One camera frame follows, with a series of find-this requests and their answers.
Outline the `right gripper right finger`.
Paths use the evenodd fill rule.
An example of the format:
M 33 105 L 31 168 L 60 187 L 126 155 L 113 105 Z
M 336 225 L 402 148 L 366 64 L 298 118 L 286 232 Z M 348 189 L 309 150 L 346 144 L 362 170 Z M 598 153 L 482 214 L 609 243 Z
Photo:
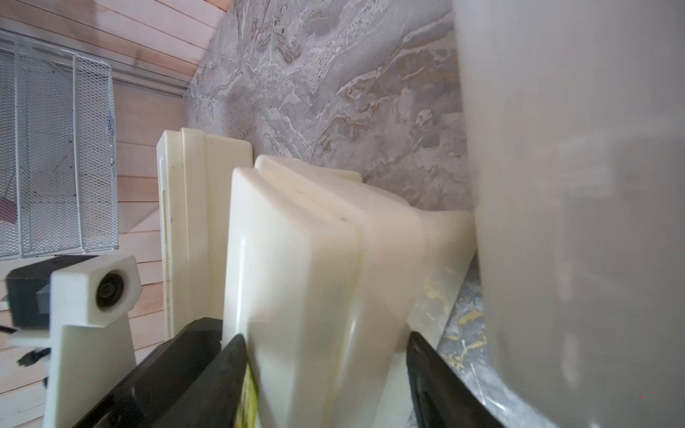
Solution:
M 410 333 L 406 365 L 418 427 L 503 428 L 419 332 Z

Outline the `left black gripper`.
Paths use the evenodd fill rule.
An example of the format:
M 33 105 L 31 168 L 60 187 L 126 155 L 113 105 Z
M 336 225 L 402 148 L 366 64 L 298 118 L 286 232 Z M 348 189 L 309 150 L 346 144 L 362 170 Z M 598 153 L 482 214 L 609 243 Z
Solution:
M 186 325 L 134 367 L 76 426 L 153 424 L 219 355 L 221 337 L 219 319 L 204 317 Z

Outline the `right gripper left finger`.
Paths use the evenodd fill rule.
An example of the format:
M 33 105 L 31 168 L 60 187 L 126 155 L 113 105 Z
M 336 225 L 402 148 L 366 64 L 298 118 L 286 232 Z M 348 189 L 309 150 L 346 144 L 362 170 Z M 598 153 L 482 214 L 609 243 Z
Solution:
M 248 366 L 246 342 L 236 335 L 155 427 L 233 427 Z

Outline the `thick plastic wrap roll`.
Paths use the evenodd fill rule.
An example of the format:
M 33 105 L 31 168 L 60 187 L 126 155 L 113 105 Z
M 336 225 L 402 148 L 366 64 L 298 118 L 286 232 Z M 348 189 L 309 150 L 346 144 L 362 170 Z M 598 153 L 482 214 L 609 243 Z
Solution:
M 492 364 L 559 426 L 683 426 L 683 2 L 453 11 Z

